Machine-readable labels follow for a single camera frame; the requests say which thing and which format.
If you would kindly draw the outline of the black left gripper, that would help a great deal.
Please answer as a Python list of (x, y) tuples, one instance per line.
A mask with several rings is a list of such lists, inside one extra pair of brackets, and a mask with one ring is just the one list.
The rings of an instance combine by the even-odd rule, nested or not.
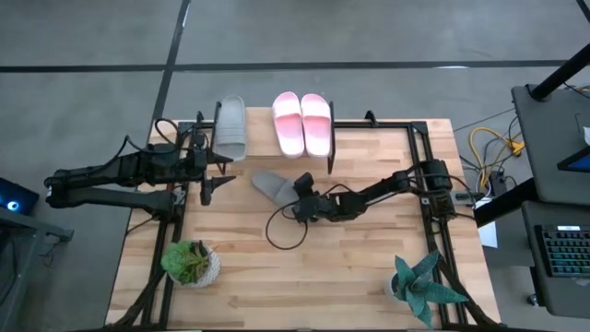
[(212, 199), (213, 189), (235, 180), (236, 177), (219, 176), (207, 179), (208, 149), (202, 146), (192, 146), (187, 152), (188, 165), (186, 166), (188, 182), (200, 183), (200, 203), (202, 206), (209, 206)]

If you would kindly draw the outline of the grey foam slide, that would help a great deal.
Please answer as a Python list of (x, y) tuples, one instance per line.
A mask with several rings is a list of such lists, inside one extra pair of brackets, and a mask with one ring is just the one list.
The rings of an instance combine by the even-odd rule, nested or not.
[(221, 101), (215, 125), (213, 151), (234, 161), (244, 160), (247, 147), (245, 104), (239, 96)]
[(255, 172), (251, 182), (256, 190), (279, 207), (299, 199), (299, 195), (294, 189), (294, 181), (274, 172)]

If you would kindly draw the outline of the pink foam slide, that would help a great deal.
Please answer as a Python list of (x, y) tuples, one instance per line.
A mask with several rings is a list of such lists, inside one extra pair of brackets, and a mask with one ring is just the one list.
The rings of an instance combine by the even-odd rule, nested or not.
[(298, 96), (291, 91), (279, 94), (272, 105), (272, 118), (282, 154), (290, 159), (300, 157), (305, 146)]
[(307, 154), (317, 158), (327, 157), (332, 137), (328, 102), (320, 95), (306, 94), (301, 99), (301, 115)]

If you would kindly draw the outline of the green plant in white pot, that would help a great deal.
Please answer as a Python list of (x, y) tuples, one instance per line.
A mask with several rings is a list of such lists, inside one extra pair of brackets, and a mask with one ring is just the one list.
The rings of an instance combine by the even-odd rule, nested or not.
[(171, 243), (160, 264), (174, 282), (192, 288), (212, 285), (221, 268), (218, 254), (202, 241)]

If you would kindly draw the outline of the white paper sheet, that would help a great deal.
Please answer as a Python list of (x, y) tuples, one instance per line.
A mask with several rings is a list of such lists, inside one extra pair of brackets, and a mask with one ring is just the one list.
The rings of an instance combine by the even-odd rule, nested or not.
[[(476, 202), (476, 208), (480, 208), (483, 205), (488, 204), (491, 201), (490, 197), (483, 197)], [(478, 235), (480, 242), (483, 246), (489, 248), (498, 247), (498, 237), (496, 231), (496, 222), (492, 221), (484, 226), (478, 228)]]

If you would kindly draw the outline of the black device with blue light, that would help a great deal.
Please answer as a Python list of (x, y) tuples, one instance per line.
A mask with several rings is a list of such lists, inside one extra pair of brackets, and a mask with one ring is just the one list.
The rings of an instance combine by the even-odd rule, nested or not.
[(19, 184), (0, 178), (0, 208), (30, 216), (39, 197), (37, 193)]

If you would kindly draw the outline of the black desk support bar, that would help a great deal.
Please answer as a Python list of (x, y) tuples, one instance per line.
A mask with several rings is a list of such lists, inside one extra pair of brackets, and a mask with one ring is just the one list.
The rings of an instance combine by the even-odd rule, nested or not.
[(483, 227), (496, 219), (519, 209), (525, 201), (538, 201), (535, 180), (530, 178), (515, 188), (493, 198), (489, 203), (474, 210), (478, 227)]

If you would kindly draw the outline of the grey metal cart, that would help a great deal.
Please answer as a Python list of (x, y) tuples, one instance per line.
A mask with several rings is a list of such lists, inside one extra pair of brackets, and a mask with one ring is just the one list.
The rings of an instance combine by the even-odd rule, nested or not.
[(48, 235), (59, 243), (69, 242), (74, 231), (30, 216), (0, 208), (0, 258), (3, 251), (11, 253), (11, 273), (5, 285), (0, 285), (0, 332), (9, 332), (15, 325), (19, 309), (30, 281), (31, 269), (41, 254)]

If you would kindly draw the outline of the grey desk with pole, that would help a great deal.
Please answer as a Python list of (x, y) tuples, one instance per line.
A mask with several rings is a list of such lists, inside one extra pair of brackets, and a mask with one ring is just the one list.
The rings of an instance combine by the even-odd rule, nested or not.
[(512, 88), (537, 195), (548, 203), (590, 206), (590, 172), (558, 169), (558, 163), (586, 147), (590, 99), (568, 90), (536, 101), (527, 86)]

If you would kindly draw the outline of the backlit computer keyboard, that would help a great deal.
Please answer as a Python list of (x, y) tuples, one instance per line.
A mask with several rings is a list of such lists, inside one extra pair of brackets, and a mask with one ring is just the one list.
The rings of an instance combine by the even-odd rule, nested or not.
[(590, 226), (537, 225), (535, 232), (549, 276), (590, 279)]

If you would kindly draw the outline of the grey desk with keyboard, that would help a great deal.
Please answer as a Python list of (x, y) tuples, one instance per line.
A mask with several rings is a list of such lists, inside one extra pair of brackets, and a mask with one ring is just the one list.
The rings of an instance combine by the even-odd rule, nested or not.
[(538, 303), (556, 316), (590, 319), (590, 279), (549, 276), (535, 232), (537, 225), (590, 226), (590, 208), (526, 201), (522, 205), (522, 214), (534, 259)]

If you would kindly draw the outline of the tablet with blue screen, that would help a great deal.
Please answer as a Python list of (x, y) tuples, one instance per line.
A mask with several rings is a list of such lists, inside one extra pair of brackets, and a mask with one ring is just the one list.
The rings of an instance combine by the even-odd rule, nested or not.
[(560, 161), (557, 167), (560, 171), (590, 173), (590, 146)]

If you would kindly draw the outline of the black slanted pole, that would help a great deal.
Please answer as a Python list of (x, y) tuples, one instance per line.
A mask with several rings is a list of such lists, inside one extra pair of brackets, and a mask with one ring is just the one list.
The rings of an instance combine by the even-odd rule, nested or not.
[(554, 90), (559, 86), (564, 85), (568, 79), (575, 76), (589, 64), (590, 42), (539, 85), (534, 88), (529, 88), (529, 95), (536, 101), (546, 100)]

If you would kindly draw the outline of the wooden shelf with black frame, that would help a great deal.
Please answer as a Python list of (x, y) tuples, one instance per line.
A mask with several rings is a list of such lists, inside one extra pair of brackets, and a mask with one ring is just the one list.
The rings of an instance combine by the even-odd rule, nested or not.
[[(335, 129), (337, 124), (334, 119), (334, 103), (329, 102), (331, 113), (331, 151), (326, 157), (327, 160), (327, 174), (331, 174), (334, 169), (336, 160), (336, 134)], [(217, 123), (222, 103), (217, 101), (215, 104), (214, 120), (203, 120), (203, 129), (211, 129), (209, 137), (209, 146), (215, 147), (218, 143), (217, 137)], [(246, 108), (245, 123), (247, 124), (245, 134), (246, 157), (250, 158), (266, 158), (266, 157), (281, 157), (280, 146), (278, 144), (277, 135), (271, 118), (271, 109), (268, 107), (251, 107)]]

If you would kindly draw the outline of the black metal table frame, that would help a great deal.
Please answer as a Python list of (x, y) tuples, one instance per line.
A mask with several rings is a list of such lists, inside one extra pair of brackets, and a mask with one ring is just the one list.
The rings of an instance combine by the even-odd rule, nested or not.
[(155, 253), (175, 240), (200, 240), (217, 252), (221, 268), (203, 289), (164, 279), (137, 327), (168, 329), (406, 329), (421, 328), (408, 306), (386, 294), (395, 257), (410, 265), (427, 254), (425, 207), (413, 195), (374, 205), (358, 219), (303, 227), (283, 219), (255, 190), (252, 174), (268, 169), (287, 178), (312, 174), (318, 191), (361, 190), (415, 160), (444, 160), (463, 175), (453, 129), (446, 119), (342, 121), (336, 160), (250, 158), (228, 166), (235, 180), (202, 206), (191, 184), (179, 225), (160, 226), (136, 210), (129, 221), (106, 323), (119, 321), (148, 283)]

